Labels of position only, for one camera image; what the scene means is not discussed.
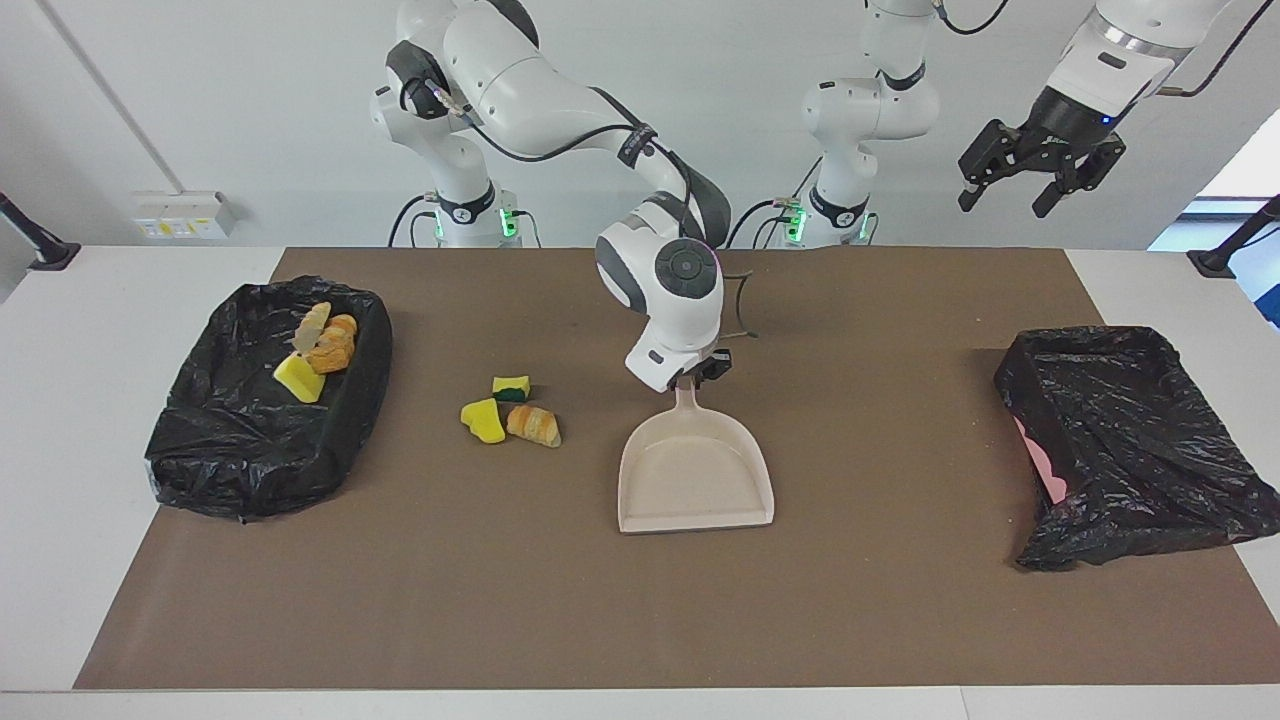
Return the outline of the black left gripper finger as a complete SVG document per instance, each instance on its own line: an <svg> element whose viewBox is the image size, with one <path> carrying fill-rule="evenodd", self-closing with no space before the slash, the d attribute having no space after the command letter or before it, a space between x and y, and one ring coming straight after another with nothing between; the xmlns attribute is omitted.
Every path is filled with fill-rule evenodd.
<svg viewBox="0 0 1280 720"><path fill-rule="evenodd" d="M957 204L969 213L987 187L1021 170L1018 156L1021 131L998 119L989 120L957 159L965 190Z"/></svg>
<svg viewBox="0 0 1280 720"><path fill-rule="evenodd" d="M1092 149L1051 143L1048 169L1053 179L1032 204L1032 211L1037 218L1046 218L1070 193L1094 190L1125 151L1123 140L1105 140Z"/></svg>

